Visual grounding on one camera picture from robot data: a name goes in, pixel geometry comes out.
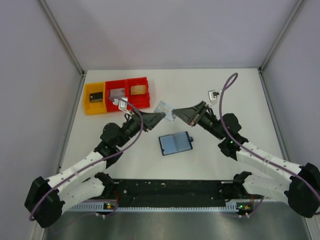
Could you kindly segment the silver credit card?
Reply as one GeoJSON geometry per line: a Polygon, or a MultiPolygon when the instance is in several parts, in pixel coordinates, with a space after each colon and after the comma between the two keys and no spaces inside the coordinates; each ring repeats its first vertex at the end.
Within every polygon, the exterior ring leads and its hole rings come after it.
{"type": "Polygon", "coordinates": [[[155,107],[154,112],[164,113],[165,114],[164,118],[169,122],[173,123],[176,119],[176,115],[173,113],[173,109],[174,108],[171,105],[161,100],[155,107]]]}

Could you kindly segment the blue leather card holder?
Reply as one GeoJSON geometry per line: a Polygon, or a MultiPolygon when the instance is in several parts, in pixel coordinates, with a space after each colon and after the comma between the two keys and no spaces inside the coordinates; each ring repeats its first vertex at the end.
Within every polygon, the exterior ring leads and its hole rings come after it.
{"type": "Polygon", "coordinates": [[[194,139],[187,131],[163,135],[160,136],[158,140],[163,156],[182,153],[193,149],[192,142],[194,139]]]}

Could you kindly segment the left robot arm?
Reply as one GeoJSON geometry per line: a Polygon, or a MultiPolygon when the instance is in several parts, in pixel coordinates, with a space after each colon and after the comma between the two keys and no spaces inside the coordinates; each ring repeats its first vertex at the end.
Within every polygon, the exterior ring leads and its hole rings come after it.
{"type": "Polygon", "coordinates": [[[132,110],[125,117],[122,126],[113,122],[106,124],[100,143],[78,163],[56,175],[33,180],[24,202],[30,221],[45,229],[73,206],[111,194],[113,180],[104,170],[115,164],[142,132],[154,129],[165,114],[132,110]]]}

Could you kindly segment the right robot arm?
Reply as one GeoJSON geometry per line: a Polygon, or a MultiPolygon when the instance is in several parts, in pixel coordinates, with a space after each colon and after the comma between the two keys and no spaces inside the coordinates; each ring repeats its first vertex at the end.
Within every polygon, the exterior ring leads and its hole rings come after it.
{"type": "Polygon", "coordinates": [[[312,163],[300,165],[261,150],[240,135],[241,125],[233,113],[215,115],[209,105],[176,108],[173,114],[186,124],[199,125],[221,142],[220,151],[237,162],[251,166],[266,178],[242,172],[233,179],[248,194],[283,202],[297,214],[312,218],[320,213],[320,171],[312,163]]]}

